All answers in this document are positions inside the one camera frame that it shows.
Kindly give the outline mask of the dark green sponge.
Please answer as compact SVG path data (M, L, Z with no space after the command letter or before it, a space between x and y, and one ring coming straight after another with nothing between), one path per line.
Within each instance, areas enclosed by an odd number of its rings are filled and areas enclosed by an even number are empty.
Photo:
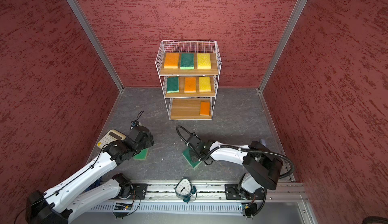
M180 69L190 70L194 69L194 54L193 53L182 53L180 61Z
M185 158L185 160L188 162L188 164L193 168L193 169L196 169L198 167L199 164L201 164L202 162L199 161L199 159L196 157L196 155L194 154L194 152L187 148L185 149L183 152L182 152L182 155L183 157Z
M178 93L179 92L179 77L169 77L167 79L167 93Z

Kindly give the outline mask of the light green sponge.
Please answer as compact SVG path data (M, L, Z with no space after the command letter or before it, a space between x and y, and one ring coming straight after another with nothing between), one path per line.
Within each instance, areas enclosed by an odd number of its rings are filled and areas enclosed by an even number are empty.
M148 155L148 149L143 149L139 154L133 157L134 160L146 160Z

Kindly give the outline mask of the orange sponge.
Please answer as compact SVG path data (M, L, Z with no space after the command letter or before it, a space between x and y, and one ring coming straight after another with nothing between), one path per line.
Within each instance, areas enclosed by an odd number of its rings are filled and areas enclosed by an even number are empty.
M211 113L211 104L209 101L200 102L200 116L209 117Z
M180 62L179 53L166 53L163 68L165 69L178 69Z
M185 93L196 93L196 77L186 77L185 78Z

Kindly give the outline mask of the yellow sponge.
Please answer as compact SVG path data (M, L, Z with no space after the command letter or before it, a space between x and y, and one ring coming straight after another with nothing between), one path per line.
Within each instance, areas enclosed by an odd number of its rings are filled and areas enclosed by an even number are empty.
M198 69L211 69L210 53L198 53L197 54L197 68Z
M211 92L211 88L210 77L199 77L199 91L201 93Z

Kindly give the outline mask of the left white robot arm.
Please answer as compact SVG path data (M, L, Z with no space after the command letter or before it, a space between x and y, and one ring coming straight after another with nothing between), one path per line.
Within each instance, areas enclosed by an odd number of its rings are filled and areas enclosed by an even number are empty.
M72 176L45 192L27 198L25 219L29 224L69 224L96 205L112 198L135 199L132 182L116 174L106 183L87 190L93 183L123 162L154 145L144 126L132 127L125 140L105 145L98 156Z

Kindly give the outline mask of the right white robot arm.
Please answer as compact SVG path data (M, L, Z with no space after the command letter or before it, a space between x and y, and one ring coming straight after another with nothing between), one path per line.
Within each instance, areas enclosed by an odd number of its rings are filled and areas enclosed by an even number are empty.
M265 147L263 141L252 141L250 145L234 146L219 141L202 141L196 134L186 140L194 162L226 161L242 165L247 171L239 188L254 193L259 188L275 190L283 168L282 158Z

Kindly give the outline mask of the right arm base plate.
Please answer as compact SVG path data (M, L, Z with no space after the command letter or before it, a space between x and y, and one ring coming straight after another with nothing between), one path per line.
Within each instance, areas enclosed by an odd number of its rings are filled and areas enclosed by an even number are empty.
M225 184L224 187L227 200L263 200L264 198L263 188L259 188L254 193L250 193L238 184Z

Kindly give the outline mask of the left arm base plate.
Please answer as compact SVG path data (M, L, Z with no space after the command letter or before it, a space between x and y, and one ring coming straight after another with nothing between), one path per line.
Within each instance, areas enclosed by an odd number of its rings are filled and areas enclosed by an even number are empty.
M144 200L147 193L148 184L134 183L121 188L117 198L121 200Z

